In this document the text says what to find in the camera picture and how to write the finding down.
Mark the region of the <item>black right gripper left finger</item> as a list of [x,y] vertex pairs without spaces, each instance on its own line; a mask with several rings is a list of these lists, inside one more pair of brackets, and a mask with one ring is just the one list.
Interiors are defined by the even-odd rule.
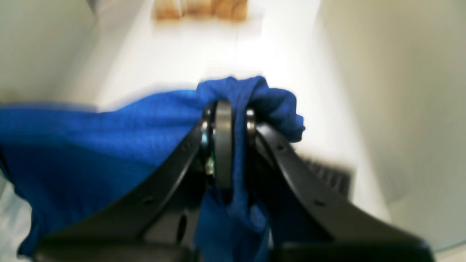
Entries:
[[168,159],[104,210],[45,237],[36,262],[201,262],[194,235],[207,189],[232,187],[232,107],[208,105]]

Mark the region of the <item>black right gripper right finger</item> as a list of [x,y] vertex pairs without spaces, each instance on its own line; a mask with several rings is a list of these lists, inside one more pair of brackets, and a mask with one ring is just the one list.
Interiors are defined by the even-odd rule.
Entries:
[[287,139],[246,110],[249,187],[263,203],[270,262],[433,262],[428,244],[333,191]]

